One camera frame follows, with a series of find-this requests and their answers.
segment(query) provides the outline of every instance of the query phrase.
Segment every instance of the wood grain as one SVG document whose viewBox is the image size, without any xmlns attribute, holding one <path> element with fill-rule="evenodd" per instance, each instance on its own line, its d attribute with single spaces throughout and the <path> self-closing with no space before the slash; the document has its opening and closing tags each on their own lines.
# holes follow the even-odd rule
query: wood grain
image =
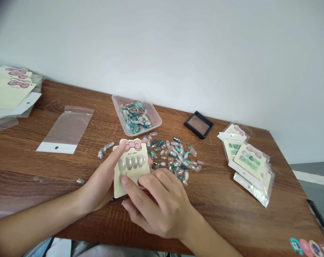
<svg viewBox="0 0 324 257">
<path fill-rule="evenodd" d="M 114 110 L 111 95 L 45 81 L 43 96 L 27 119 L 0 132 L 0 218 L 66 194 L 87 180 L 102 160 L 97 152 L 105 143 L 118 144 L 126 138 Z M 73 155 L 36 152 L 65 105 L 94 109 L 95 112 Z M 157 139 L 179 137 L 192 144 L 198 160 L 205 162 L 199 173 L 190 172 L 186 191 L 190 202 L 210 225 L 244 256 L 296 256 L 289 238 L 317 243 L 324 236 L 310 213 L 306 195 L 271 134 L 251 127 L 252 145 L 271 157 L 276 176 L 268 208 L 233 181 L 221 141 L 216 137 L 229 122 L 215 123 L 209 136 L 200 140 L 184 125 L 190 113 L 155 106 L 163 120 Z M 149 235 L 133 224 L 120 201 L 61 231 L 57 236 L 176 253 L 190 253 L 178 240 Z"/>
</svg>

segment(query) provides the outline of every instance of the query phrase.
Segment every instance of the fingernail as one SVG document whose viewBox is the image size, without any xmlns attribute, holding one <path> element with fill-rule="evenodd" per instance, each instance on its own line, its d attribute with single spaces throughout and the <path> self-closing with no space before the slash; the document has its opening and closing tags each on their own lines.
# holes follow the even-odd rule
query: fingernail
<svg viewBox="0 0 324 257">
<path fill-rule="evenodd" d="M 127 197 L 125 197 L 124 200 L 122 201 L 122 205 L 123 205 L 123 203 L 124 203 L 124 201 L 125 201 L 126 199 L 127 199 Z"/>
<path fill-rule="evenodd" d="M 124 177 L 122 178 L 122 184 L 126 185 L 127 182 L 129 182 L 129 178 L 128 178 L 127 176 L 124 176 Z"/>
<path fill-rule="evenodd" d="M 119 147 L 121 147 L 121 146 L 123 146 L 123 145 L 125 145 L 126 144 L 126 142 L 125 142 L 125 140 L 123 140 L 120 144 L 119 144 Z"/>
</svg>

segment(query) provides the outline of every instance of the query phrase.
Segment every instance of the plastic container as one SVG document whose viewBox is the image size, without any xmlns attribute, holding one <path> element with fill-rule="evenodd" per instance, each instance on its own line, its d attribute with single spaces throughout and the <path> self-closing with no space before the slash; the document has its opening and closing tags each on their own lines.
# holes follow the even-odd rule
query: plastic container
<svg viewBox="0 0 324 257">
<path fill-rule="evenodd" d="M 120 94 L 112 95 L 112 101 L 115 107 L 115 110 L 118 114 L 119 121 L 123 127 L 124 133 L 129 137 L 137 137 L 139 135 L 145 134 L 149 131 L 152 131 L 153 129 L 159 127 L 162 125 L 162 119 L 158 115 L 155 107 L 148 101 L 147 95 L 142 91 L 135 91 L 135 92 L 125 92 Z M 126 121 L 124 119 L 124 116 L 120 110 L 121 104 L 129 104 L 131 102 L 141 101 L 144 105 L 144 108 L 146 109 L 146 114 L 149 117 L 149 120 L 151 121 L 151 128 L 148 128 L 147 130 L 141 131 L 136 134 L 130 134 L 130 128 L 126 124 Z"/>
</svg>

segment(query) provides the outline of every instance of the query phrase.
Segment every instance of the wrist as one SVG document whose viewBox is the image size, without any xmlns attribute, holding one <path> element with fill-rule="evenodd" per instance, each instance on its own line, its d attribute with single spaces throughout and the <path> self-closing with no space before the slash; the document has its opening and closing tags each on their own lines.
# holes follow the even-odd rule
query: wrist
<svg viewBox="0 0 324 257">
<path fill-rule="evenodd" d="M 196 241 L 194 236 L 200 233 L 200 229 L 203 227 L 205 219 L 194 207 L 192 207 L 191 213 L 187 217 L 186 229 L 179 240 L 188 247 L 188 245 Z"/>
</svg>

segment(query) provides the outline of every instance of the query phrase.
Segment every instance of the finger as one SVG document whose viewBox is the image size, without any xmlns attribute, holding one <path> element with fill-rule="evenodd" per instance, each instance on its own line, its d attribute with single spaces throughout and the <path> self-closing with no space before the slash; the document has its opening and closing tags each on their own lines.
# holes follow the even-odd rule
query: finger
<svg viewBox="0 0 324 257">
<path fill-rule="evenodd" d="M 165 199 L 170 194 L 154 175 L 143 174 L 138 178 L 138 182 L 150 192 L 159 206 L 165 205 Z"/>
<path fill-rule="evenodd" d="M 130 219 L 133 223 L 140 226 L 148 233 L 153 233 L 153 230 L 147 220 L 143 217 L 140 211 L 135 207 L 131 199 L 124 200 L 122 203 L 123 207 L 127 210 L 130 215 Z"/>
<path fill-rule="evenodd" d="M 153 171 L 151 175 L 155 176 L 168 192 L 173 191 L 175 185 L 171 182 L 169 177 L 163 172 L 162 169 Z"/>
<path fill-rule="evenodd" d="M 111 154 L 107 157 L 107 159 L 100 165 L 101 167 L 107 167 L 111 171 L 114 171 L 114 167 L 116 166 L 117 162 L 119 161 L 120 157 L 125 152 L 126 142 L 123 140 L 119 146 L 111 152 Z"/>
<path fill-rule="evenodd" d="M 162 172 L 164 172 L 164 174 L 166 174 L 166 176 L 170 179 L 170 181 L 175 184 L 175 185 L 179 185 L 179 179 L 173 174 L 171 173 L 169 170 L 167 170 L 166 168 L 160 168 L 159 170 L 161 170 Z"/>
<path fill-rule="evenodd" d="M 148 223 L 152 223 L 161 215 L 159 207 L 147 196 L 145 192 L 138 188 L 138 186 L 128 177 L 122 178 L 122 185 L 131 201 L 144 216 Z"/>
<path fill-rule="evenodd" d="M 151 160 L 149 155 L 148 155 L 148 164 L 149 164 L 149 166 L 152 166 L 154 164 L 154 161 Z"/>
</svg>

